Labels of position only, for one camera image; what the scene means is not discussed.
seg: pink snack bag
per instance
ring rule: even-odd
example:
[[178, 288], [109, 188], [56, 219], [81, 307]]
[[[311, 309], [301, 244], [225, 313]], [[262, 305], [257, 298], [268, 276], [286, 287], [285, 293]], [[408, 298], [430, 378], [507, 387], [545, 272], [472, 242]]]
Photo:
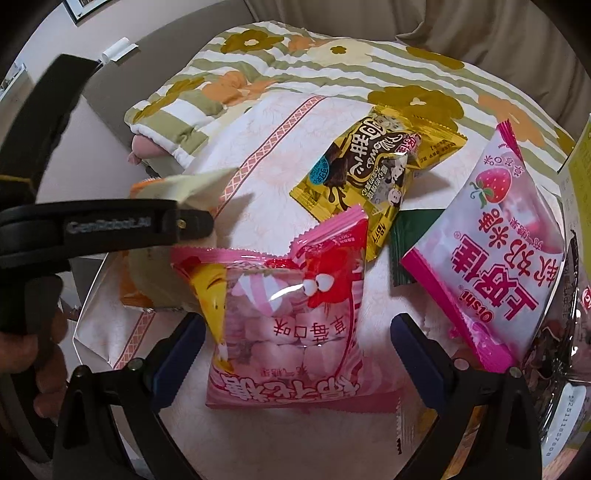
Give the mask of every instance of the pink snack bag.
[[511, 124], [401, 264], [475, 350], [485, 369], [521, 363], [563, 259], [564, 240], [528, 174]]
[[352, 399], [368, 218], [348, 209], [295, 239], [285, 257], [175, 247], [216, 341], [206, 404], [281, 407]]

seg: flower pattern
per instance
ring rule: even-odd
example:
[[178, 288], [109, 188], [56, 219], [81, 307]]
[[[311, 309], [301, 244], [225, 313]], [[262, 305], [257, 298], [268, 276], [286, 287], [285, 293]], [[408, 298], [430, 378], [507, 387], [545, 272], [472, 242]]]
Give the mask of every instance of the flower pattern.
[[422, 48], [415, 48], [415, 47], [406, 47], [407, 48], [407, 52], [409, 52], [413, 57], [416, 57], [418, 59], [423, 59], [423, 60], [431, 60], [431, 61], [436, 61], [437, 63], [440, 63], [441, 65], [446, 66], [449, 69], [452, 70], [460, 70], [462, 68], [464, 68], [464, 63], [450, 58], [450, 57], [446, 57], [445, 55], [441, 55], [439, 53], [434, 53], [432, 51], [428, 51], [428, 50], [423, 50]]
[[574, 140], [570, 138], [569, 134], [565, 133], [559, 127], [555, 127], [554, 131], [556, 132], [556, 136], [558, 137], [558, 146], [566, 155], [570, 155], [570, 153], [574, 150]]
[[245, 75], [238, 70], [226, 72], [220, 78], [203, 87], [203, 94], [210, 100], [233, 106], [246, 100], [256, 100], [274, 80], [257, 80], [248, 83]]
[[308, 50], [310, 47], [320, 47], [325, 43], [328, 43], [328, 40], [317, 40], [312, 37], [303, 37], [302, 35], [292, 35], [290, 42], [287, 44], [287, 50], [290, 53], [294, 53], [298, 50]]
[[273, 45], [283, 41], [285, 37], [278, 35], [271, 36], [261, 30], [245, 30], [242, 33], [234, 33], [220, 48], [222, 53], [231, 53], [233, 51], [255, 51], [255, 50], [269, 50]]
[[187, 92], [189, 90], [194, 90], [199, 85], [204, 82], [203, 77], [197, 77], [195, 79], [189, 80], [179, 80], [175, 82], [172, 87], [168, 89], [166, 95], [164, 95], [159, 100], [156, 100], [154, 103], [146, 106], [143, 110], [139, 111], [135, 114], [133, 123], [140, 121], [142, 118], [146, 118], [148, 116], [154, 115], [163, 107], [170, 105], [173, 103], [183, 92]]
[[345, 65], [367, 65], [372, 59], [369, 53], [372, 46], [352, 38], [331, 40], [320, 46], [311, 47], [308, 56], [313, 62], [328, 67], [342, 63]]
[[483, 93], [478, 96], [478, 105], [486, 111], [492, 112], [499, 123], [510, 120], [518, 141], [526, 142], [529, 140], [536, 147], [544, 147], [544, 137], [540, 129], [533, 123], [528, 114], [514, 103]]
[[464, 117], [464, 109], [455, 98], [439, 90], [427, 90], [418, 85], [386, 87], [383, 91], [370, 92], [368, 102], [391, 106], [404, 116], [426, 118], [454, 132], [457, 132], [454, 119]]

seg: green snack packet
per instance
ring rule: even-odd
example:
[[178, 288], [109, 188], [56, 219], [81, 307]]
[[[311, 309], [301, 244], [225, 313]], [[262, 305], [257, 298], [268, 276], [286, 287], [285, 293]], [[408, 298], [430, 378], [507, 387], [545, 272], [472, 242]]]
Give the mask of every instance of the green snack packet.
[[400, 259], [427, 233], [444, 209], [402, 210], [390, 231], [390, 265], [394, 287], [415, 283], [414, 277], [400, 265]]

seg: human hand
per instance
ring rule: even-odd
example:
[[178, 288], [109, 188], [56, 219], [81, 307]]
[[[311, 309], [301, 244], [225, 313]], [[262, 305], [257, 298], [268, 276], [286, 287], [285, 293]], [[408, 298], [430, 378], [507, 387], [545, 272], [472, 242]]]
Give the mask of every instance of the human hand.
[[[37, 371], [39, 395], [33, 406], [40, 417], [57, 418], [66, 393], [66, 362], [58, 343], [66, 336], [68, 323], [61, 310], [56, 310], [51, 324], [53, 353]], [[0, 333], [0, 374], [19, 373], [29, 368], [37, 357], [37, 335]]]

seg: strawberry illustration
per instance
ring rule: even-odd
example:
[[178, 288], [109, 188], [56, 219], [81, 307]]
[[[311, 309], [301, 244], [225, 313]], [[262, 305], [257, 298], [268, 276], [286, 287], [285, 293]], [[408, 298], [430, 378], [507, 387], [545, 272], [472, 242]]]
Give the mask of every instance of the strawberry illustration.
[[480, 172], [476, 181], [471, 181], [470, 185], [474, 187], [470, 198], [476, 198], [478, 195], [482, 202], [480, 208], [484, 208], [487, 202], [499, 203], [507, 196], [511, 187], [511, 172], [501, 167], [489, 168]]

